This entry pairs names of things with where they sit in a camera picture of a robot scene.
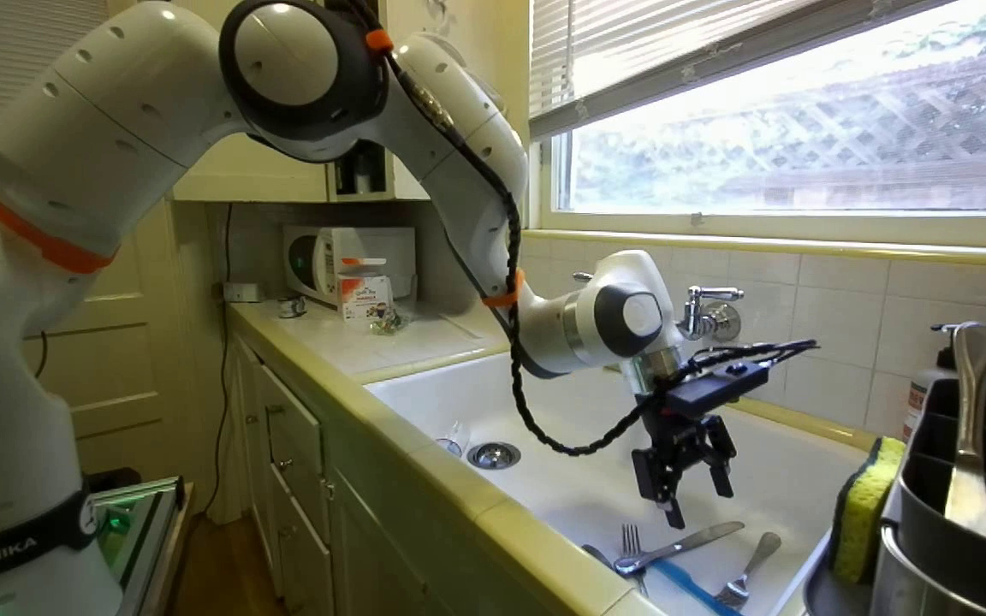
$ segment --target tile backsplash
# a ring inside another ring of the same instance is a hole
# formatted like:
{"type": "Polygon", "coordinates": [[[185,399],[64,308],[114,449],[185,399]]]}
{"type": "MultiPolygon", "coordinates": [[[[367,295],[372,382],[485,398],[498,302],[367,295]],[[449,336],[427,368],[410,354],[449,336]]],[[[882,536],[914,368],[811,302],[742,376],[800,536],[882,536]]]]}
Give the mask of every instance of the tile backsplash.
{"type": "MultiPolygon", "coordinates": [[[[534,289],[566,295],[575,287],[571,273],[627,246],[635,241],[526,236],[525,271],[534,289]]],[[[945,345],[932,326],[986,322],[986,264],[666,241],[646,254],[676,303],[687,284],[742,287],[741,343],[821,343],[775,368],[754,398],[878,435],[901,435],[911,374],[932,365],[945,345]]]]}

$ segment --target faucet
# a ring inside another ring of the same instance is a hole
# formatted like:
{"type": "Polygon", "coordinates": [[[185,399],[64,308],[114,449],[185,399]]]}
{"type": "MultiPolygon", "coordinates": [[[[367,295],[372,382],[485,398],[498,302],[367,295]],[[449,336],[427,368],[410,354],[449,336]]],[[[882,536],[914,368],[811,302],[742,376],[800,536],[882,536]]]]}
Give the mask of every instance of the faucet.
{"type": "Polygon", "coordinates": [[[686,322],[679,322],[679,333],[686,337],[703,337],[710,345],[733,343],[741,336],[741,310],[733,302],[741,302],[741,287],[687,287],[686,302],[686,322]]]}

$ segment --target robotic arm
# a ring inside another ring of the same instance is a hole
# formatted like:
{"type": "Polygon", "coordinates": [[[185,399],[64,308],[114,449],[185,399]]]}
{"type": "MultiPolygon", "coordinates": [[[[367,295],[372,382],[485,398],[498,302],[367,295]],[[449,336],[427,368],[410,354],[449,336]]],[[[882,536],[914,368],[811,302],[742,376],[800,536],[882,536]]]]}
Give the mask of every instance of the robotic arm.
{"type": "Polygon", "coordinates": [[[360,13],[313,0],[243,0],[219,38],[183,8],[138,3],[0,114],[0,612],[62,612],[62,595],[73,612],[117,608],[120,588],[86,540],[68,407],[17,345],[86,295],[134,223],[227,133],[299,162],[384,143],[431,195],[518,365],[625,365],[655,435],[636,459],[645,497],[676,498],[679,471],[711,456],[703,412],[679,411],[671,392],[686,381],[706,385],[703,411],[742,391],[679,354],[676,303],[646,254],[607,257],[566,297],[538,297],[518,278],[525,147],[444,49],[389,49],[360,13]],[[44,532],[80,517],[68,536],[44,532]]]}

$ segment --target window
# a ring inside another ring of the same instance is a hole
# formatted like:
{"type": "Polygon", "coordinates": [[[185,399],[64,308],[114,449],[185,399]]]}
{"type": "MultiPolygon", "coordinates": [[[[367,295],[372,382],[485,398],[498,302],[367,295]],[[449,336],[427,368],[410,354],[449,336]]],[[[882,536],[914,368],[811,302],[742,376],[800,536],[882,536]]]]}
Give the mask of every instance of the window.
{"type": "MultiPolygon", "coordinates": [[[[598,59],[569,79],[602,79],[598,59]]],[[[679,89],[546,162],[546,225],[986,241],[986,3],[679,89]]]]}

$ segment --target white sink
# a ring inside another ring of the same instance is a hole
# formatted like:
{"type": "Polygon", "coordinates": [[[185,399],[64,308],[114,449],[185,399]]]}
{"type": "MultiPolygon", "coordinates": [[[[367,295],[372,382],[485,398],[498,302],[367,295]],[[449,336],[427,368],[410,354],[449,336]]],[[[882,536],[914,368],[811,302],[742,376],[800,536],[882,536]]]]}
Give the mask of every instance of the white sink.
{"type": "MultiPolygon", "coordinates": [[[[620,524],[636,524],[645,547],[680,536],[680,531],[666,524],[666,514],[650,498],[636,497],[631,452],[646,446],[646,430],[635,424],[620,440],[588,459],[552,452],[518,417],[506,354],[380,381],[367,391],[444,449],[458,446],[465,452],[482,440],[518,446],[521,463],[512,468],[477,468],[465,456],[458,456],[458,463],[498,482],[575,545],[596,545],[614,557],[620,552],[620,524]]],[[[598,439],[635,407],[625,376],[602,368],[563,381],[526,376],[525,391],[538,424],[569,446],[598,439]]],[[[792,577],[824,536],[837,492],[864,463],[864,452],[741,411],[724,411],[724,417],[736,440],[736,497],[720,498],[706,466],[700,466],[686,471],[679,503],[687,531],[728,517],[747,527],[676,557],[676,564],[693,572],[703,588],[716,593],[742,569],[757,536],[776,531],[785,547],[754,573],[754,598],[742,608],[747,616],[776,612],[788,593],[795,593],[792,577]]],[[[646,573],[645,593],[666,612],[706,612],[703,601],[686,595],[662,572],[646,573]]]]}

